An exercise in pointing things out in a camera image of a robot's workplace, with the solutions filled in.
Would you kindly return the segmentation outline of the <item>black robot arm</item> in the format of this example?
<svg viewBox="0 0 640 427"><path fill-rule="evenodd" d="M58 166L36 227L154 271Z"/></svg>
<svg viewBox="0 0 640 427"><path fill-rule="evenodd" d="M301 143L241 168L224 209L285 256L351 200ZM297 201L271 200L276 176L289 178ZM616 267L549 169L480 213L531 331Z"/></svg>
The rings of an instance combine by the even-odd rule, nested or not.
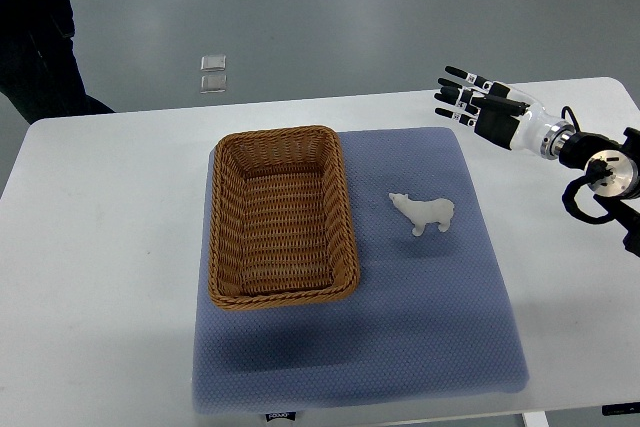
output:
<svg viewBox="0 0 640 427"><path fill-rule="evenodd" d="M561 118L570 121L570 129L559 134L552 152L559 162L582 175L571 181L561 197L565 210L575 219L590 225L618 222L626 230L623 246L639 254L639 212L626 204L639 197L639 131L628 127L625 141L617 143L603 135L580 129L574 112L565 106ZM595 217L584 212L576 195L587 186L593 199L606 211Z"/></svg>

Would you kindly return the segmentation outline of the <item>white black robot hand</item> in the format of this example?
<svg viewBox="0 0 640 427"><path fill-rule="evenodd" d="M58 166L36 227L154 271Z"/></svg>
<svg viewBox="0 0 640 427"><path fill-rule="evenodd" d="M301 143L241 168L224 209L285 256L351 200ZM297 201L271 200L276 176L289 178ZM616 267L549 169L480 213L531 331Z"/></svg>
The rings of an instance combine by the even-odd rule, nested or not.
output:
<svg viewBox="0 0 640 427"><path fill-rule="evenodd" d="M507 150L528 150L553 160L559 155L555 145L573 126L550 115L530 95L457 67L447 66L447 78L440 78L434 98L442 105L435 113L467 126L490 143Z"/></svg>

